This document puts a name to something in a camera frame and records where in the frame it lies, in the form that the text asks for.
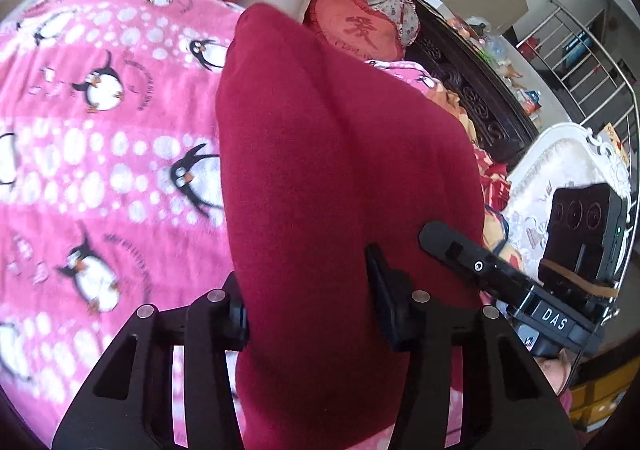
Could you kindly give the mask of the person right hand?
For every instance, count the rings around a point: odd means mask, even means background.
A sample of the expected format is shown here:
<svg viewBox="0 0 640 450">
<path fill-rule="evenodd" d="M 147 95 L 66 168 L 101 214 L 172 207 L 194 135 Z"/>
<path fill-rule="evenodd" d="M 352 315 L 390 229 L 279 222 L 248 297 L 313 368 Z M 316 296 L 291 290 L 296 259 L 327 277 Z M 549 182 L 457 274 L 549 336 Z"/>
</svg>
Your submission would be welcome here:
<svg viewBox="0 0 640 450">
<path fill-rule="evenodd" d="M 554 358 L 535 357 L 535 361 L 547 378 L 556 396 L 562 396 L 572 374 L 574 360 L 572 354 L 561 349 Z"/>
</svg>

